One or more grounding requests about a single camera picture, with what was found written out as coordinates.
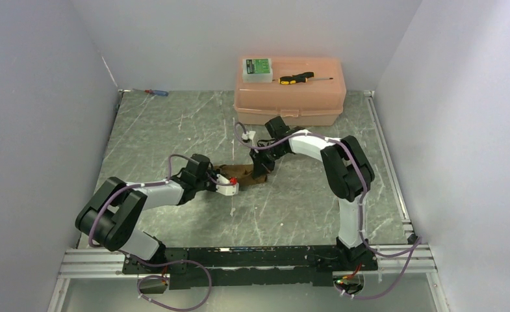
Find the brown cloth napkin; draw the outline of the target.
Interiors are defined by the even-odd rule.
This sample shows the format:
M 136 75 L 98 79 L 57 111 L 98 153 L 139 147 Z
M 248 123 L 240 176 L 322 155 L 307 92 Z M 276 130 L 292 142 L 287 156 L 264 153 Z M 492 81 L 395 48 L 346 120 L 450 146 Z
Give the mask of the brown cloth napkin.
M 240 187 L 249 187 L 267 182 L 267 175 L 253 176 L 252 164 L 222 164 L 215 167 L 216 171 L 228 180 L 235 180 Z

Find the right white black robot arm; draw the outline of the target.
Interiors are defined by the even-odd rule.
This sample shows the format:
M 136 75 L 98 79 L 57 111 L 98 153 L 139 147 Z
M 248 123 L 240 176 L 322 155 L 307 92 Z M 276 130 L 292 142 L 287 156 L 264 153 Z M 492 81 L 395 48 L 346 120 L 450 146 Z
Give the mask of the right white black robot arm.
M 375 179 L 359 141 L 354 136 L 331 138 L 302 127 L 291 128 L 281 117 L 266 122 L 265 128 L 271 138 L 250 147 L 252 176 L 271 173 L 276 160 L 287 154 L 320 161 L 340 209 L 337 261 L 346 270 L 354 269 L 370 253 L 364 237 L 363 201 Z

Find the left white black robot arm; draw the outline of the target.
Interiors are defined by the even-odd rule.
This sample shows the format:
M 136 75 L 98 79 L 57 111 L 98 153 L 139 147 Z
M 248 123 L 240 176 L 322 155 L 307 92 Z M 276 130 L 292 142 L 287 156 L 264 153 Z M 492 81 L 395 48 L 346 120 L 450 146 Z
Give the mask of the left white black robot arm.
M 121 251 L 140 259 L 150 273 L 167 261 L 166 245 L 137 228 L 143 211 L 184 205 L 201 191 L 216 191 L 219 171 L 204 155 L 193 154 L 177 174 L 148 183 L 128 183 L 110 177 L 98 188 L 75 219 L 75 227 L 93 248 Z

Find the pink plastic storage box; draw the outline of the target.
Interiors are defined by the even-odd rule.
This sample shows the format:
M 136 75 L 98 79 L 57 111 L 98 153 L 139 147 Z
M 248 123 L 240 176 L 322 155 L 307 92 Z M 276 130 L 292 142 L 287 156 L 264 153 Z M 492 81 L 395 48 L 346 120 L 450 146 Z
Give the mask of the pink plastic storage box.
M 243 59 L 272 60 L 271 83 L 244 83 Z M 276 79 L 286 75 L 314 72 L 315 77 L 333 77 L 327 81 L 281 85 Z M 238 61 L 234 108 L 244 124 L 263 125 L 280 116 L 288 125 L 333 125 L 342 114 L 346 83 L 342 64 L 329 57 L 242 57 Z

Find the green white small box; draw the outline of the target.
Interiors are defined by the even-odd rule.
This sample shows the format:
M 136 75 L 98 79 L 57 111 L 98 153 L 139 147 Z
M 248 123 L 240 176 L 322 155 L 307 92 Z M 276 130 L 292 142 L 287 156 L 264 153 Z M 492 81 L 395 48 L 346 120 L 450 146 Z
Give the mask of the green white small box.
M 271 83 L 273 81 L 270 58 L 244 58 L 242 60 L 242 81 L 244 83 Z

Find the yellow black screwdriver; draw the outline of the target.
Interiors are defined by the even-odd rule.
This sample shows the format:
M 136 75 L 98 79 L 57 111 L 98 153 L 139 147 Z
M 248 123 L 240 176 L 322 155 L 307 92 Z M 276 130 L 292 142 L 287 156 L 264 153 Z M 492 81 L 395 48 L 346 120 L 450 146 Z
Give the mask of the yellow black screwdriver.
M 296 75 L 286 75 L 276 79 L 276 81 L 280 85 L 295 85 L 300 83 L 307 83 L 309 81 L 327 81 L 327 80 L 333 80 L 333 77 L 315 77 L 313 71 L 306 71 Z

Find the blue red screwdriver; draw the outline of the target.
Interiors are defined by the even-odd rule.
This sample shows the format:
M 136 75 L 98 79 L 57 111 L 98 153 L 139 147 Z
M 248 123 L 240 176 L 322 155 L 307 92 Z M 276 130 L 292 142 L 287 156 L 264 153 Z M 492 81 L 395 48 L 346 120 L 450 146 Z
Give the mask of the blue red screwdriver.
M 162 91 L 162 90 L 152 90 L 152 89 L 141 90 L 141 89 L 133 88 L 132 91 L 143 92 L 143 93 L 146 93 L 146 94 L 151 94 L 153 96 L 163 96 L 163 97 L 166 97 L 166 96 L 169 95 L 169 93 L 167 91 Z

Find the aluminium frame rail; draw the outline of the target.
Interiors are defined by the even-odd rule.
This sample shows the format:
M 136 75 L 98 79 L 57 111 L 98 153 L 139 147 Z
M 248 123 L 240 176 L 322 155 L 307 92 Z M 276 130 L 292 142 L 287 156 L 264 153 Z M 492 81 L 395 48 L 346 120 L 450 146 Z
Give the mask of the aluminium frame rail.
M 337 280 L 360 281 L 387 274 L 423 274 L 437 311 L 449 311 L 430 247 L 417 246 L 399 257 L 382 257 L 366 248 L 346 251 L 335 245 L 269 247 L 167 248 L 159 266 L 145 265 L 130 255 L 104 250 L 66 251 L 48 310 L 62 311 L 73 279 L 164 276 L 170 288 L 206 286 L 330 286 Z

